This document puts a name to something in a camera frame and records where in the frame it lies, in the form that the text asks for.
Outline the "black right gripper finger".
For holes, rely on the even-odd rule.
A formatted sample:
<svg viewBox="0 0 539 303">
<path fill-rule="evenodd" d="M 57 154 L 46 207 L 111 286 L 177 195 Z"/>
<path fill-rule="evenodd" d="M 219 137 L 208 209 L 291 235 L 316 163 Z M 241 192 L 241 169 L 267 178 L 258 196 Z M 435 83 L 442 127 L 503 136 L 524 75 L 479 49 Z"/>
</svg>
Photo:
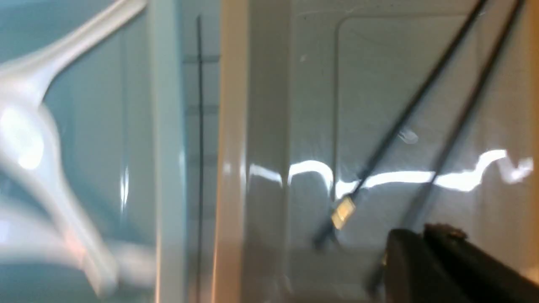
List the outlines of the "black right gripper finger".
<svg viewBox="0 0 539 303">
<path fill-rule="evenodd" d="M 537 303 L 538 285 L 447 224 L 392 229 L 384 268 L 387 303 Z"/>
</svg>

